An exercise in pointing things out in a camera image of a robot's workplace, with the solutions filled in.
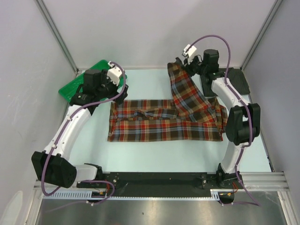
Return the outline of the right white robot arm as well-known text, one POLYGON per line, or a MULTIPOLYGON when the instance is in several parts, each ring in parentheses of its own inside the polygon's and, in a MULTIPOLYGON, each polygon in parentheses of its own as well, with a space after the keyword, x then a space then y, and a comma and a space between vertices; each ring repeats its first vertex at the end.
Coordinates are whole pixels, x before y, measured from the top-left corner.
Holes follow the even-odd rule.
POLYGON ((205 50, 202 59, 195 52, 195 47, 187 45, 182 54, 185 59, 177 57, 175 62, 188 77, 198 74, 204 96, 218 96, 229 111, 225 127, 228 146, 218 165, 214 183, 220 188, 231 188, 242 181, 239 167, 245 148, 260 134, 261 108, 247 101, 232 85, 227 77, 231 69, 219 67, 218 50, 205 50))

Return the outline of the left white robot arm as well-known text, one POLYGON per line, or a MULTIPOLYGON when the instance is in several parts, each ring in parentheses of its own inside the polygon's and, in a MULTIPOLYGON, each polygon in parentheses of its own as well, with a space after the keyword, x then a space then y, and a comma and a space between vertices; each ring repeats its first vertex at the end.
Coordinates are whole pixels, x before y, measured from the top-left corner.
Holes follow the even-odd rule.
POLYGON ((69 162, 73 145, 95 109, 102 103, 122 103, 127 97, 128 85, 124 70, 109 62, 109 69, 88 69, 83 82, 71 97, 67 114, 55 136, 43 151, 35 151, 31 157, 37 179, 41 185, 52 184, 69 188, 75 182, 86 181, 97 188, 103 184, 101 167, 85 163, 69 162))

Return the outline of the red plaid long sleeve shirt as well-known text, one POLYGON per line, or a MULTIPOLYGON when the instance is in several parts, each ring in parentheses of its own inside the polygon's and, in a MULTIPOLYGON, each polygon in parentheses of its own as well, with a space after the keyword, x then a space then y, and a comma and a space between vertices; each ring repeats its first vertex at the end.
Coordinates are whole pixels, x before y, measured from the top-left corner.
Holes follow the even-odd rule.
POLYGON ((172 99, 111 103, 109 142, 221 142, 227 110, 217 98, 207 99, 179 63, 168 63, 172 99))

